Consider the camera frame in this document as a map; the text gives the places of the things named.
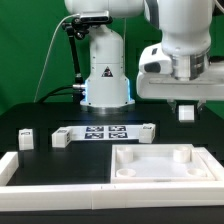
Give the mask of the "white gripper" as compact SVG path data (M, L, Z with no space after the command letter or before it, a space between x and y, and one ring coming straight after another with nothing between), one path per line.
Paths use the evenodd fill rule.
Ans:
M205 100L224 100L224 58L208 57L208 51L190 55L169 55L161 46L146 47L139 60L137 94L143 99L165 99L173 114L176 100L199 100L196 115Z

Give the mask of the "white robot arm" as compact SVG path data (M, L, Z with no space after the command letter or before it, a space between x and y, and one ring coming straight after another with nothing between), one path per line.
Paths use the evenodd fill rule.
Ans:
M80 50L85 108L122 107L124 70L143 99L206 101L224 115L222 0L64 0Z

